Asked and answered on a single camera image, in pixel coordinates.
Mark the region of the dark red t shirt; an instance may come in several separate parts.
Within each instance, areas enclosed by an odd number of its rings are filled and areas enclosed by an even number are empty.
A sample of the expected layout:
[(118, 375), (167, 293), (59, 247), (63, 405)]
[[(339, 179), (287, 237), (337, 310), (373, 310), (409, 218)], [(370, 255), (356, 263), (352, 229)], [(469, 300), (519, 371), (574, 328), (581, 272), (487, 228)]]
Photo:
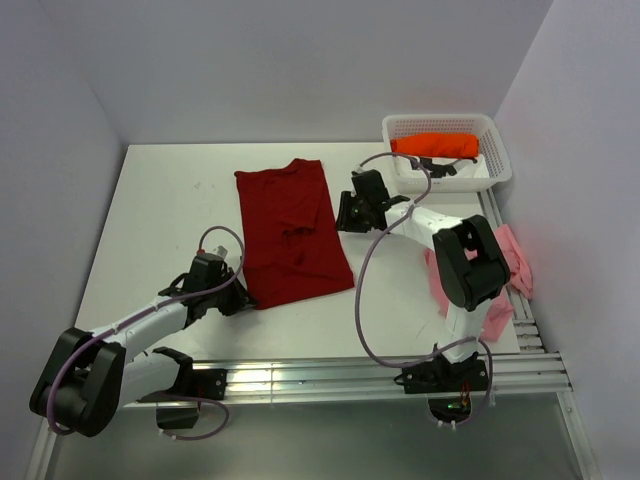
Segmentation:
[(335, 227), (323, 165), (235, 173), (245, 240), (244, 277), (266, 310), (354, 287)]

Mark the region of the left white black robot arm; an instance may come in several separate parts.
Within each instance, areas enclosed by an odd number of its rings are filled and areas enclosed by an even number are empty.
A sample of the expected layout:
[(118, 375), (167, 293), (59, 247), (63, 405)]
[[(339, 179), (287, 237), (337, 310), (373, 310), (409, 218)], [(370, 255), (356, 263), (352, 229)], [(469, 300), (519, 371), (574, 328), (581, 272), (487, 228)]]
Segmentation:
[(150, 304), (109, 326), (65, 330), (36, 382), (29, 409), (59, 435), (94, 437), (123, 406), (149, 395), (188, 398), (195, 386), (192, 358), (159, 341), (211, 310), (229, 317), (256, 306), (226, 263), (226, 251), (199, 250), (188, 272)]

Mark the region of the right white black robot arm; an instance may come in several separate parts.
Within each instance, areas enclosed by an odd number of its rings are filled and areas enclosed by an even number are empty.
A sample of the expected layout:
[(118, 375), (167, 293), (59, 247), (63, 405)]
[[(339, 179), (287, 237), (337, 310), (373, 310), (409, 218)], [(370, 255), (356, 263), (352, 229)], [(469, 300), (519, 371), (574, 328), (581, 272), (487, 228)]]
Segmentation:
[[(482, 215), (460, 218), (438, 213), (421, 206), (421, 197), (391, 196), (376, 170), (359, 168), (351, 173), (351, 181), (354, 190), (341, 193), (336, 229), (379, 232), (355, 284), (354, 317), (361, 346), (372, 360), (388, 368), (409, 368), (441, 357), (432, 368), (435, 383), (446, 390), (457, 388), (468, 374), (464, 362), (477, 354), (491, 301), (510, 279), (509, 266), (488, 220)], [(449, 301), (444, 335), (434, 351), (407, 363), (377, 356), (362, 328), (361, 297), (367, 268), (376, 247), (389, 234), (413, 240), (435, 253), (440, 284)]]

